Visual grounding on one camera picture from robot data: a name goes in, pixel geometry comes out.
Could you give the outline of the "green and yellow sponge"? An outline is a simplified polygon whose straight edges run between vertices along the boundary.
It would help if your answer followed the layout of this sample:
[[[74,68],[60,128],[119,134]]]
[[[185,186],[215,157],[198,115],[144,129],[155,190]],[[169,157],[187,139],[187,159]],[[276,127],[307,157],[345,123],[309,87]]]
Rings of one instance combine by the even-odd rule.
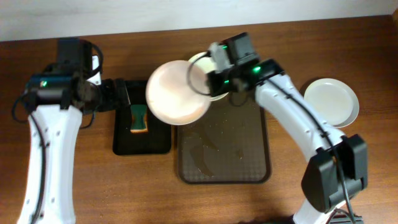
[[[131,105],[132,123],[130,132],[133,134],[148,132],[147,125],[147,106],[146,105]]]

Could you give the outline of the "white plate with red stain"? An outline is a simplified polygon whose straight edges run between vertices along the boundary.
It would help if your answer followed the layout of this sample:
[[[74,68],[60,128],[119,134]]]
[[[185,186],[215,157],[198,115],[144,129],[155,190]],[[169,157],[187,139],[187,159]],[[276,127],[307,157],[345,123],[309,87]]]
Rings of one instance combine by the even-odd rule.
[[[200,119],[210,107],[209,96],[193,91],[187,82],[202,93],[209,92],[206,74],[185,60],[167,62],[151,74],[146,86],[147,105],[161,121],[172,125],[185,125]]]

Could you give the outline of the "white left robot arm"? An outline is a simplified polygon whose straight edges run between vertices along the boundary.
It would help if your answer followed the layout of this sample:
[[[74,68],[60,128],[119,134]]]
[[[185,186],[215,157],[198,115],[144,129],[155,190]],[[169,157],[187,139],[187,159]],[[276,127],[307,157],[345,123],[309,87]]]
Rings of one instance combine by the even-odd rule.
[[[124,80],[77,72],[31,76],[22,95],[30,127],[30,157],[18,223],[75,223],[73,165],[83,115],[129,103]]]

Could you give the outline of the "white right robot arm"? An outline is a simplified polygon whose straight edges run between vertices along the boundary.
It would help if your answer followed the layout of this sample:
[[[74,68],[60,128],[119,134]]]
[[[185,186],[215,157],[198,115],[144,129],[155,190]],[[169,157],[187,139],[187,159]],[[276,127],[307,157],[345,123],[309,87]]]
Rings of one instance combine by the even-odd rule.
[[[368,186],[364,140],[328,124],[275,60],[216,59],[214,63],[215,70],[208,75],[211,96],[254,90],[256,103],[278,120],[307,161],[301,181],[305,200],[286,222],[362,223],[350,200]]]

